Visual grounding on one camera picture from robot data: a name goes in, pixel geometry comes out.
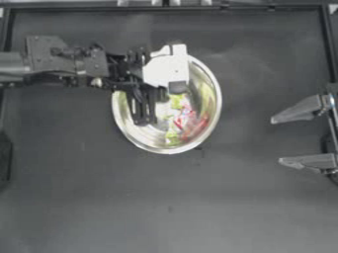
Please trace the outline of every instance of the metal bowl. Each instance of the metal bowl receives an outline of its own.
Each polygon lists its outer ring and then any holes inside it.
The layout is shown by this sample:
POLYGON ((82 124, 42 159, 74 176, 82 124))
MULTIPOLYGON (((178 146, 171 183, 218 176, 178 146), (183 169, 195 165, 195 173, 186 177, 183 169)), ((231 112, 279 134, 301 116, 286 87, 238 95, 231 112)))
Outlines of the metal bowl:
POLYGON ((135 126, 124 92, 112 94, 116 124, 132 143, 155 153, 177 154, 198 146, 214 131, 221 111, 222 94, 218 81, 207 66, 189 56, 189 91, 169 95, 156 103, 158 122, 135 126))

